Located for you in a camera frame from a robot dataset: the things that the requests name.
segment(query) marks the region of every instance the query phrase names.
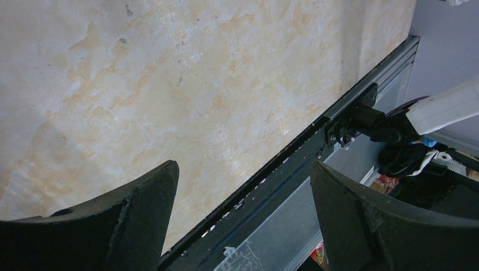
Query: black plastic part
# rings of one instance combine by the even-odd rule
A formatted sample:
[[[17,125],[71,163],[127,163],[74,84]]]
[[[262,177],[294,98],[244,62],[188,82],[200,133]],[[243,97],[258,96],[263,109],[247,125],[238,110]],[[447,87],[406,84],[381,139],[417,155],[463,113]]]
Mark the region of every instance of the black plastic part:
[[[178,174],[168,161],[50,217],[0,221],[0,269],[155,270]]]
[[[387,118],[378,125],[381,127],[394,128],[401,133],[401,140],[398,144],[409,144],[419,140],[421,136],[416,132],[414,126],[406,116],[408,109],[399,110],[398,112],[388,115]]]
[[[384,112],[368,106],[357,106],[351,112],[352,126],[366,129],[373,129],[375,125],[385,117]]]
[[[423,171],[401,178],[389,195],[420,208],[479,220],[479,182],[447,169],[444,174]]]
[[[401,141],[402,135],[396,128],[380,127],[369,134],[369,139],[373,142],[396,144]]]
[[[315,161],[311,186],[332,271],[476,270],[479,221],[412,206]]]

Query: black bracket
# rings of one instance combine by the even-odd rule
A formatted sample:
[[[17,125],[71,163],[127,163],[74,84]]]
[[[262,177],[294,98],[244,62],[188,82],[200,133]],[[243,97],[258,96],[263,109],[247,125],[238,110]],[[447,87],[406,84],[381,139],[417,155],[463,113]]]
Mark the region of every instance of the black bracket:
[[[351,113],[357,106],[373,107],[377,99],[377,83],[372,83],[356,100],[356,104],[348,106],[338,118],[327,128],[328,146],[334,146],[339,143],[342,147],[346,146],[354,137],[356,131],[350,130]]]

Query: black cloth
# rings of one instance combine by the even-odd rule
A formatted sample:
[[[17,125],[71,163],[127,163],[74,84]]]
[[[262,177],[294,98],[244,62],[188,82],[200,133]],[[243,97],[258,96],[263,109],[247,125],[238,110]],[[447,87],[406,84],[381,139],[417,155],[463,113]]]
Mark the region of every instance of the black cloth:
[[[393,178],[411,175],[421,167],[421,163],[430,150],[432,148],[423,144],[386,145],[378,156],[379,174]]]

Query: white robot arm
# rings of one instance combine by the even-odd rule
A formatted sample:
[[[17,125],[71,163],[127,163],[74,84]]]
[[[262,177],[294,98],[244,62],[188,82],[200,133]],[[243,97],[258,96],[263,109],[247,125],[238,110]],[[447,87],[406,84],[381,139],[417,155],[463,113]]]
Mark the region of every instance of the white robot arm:
[[[421,136],[479,115],[479,77],[413,104],[406,113]]]

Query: beige marble wall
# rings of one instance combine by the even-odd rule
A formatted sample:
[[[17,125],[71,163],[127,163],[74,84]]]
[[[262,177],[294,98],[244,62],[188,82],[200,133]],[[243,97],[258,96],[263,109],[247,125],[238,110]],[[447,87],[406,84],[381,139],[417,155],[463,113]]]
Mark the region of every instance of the beige marble wall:
[[[167,159],[165,249],[408,35],[415,0],[6,0],[0,218],[47,216]]]

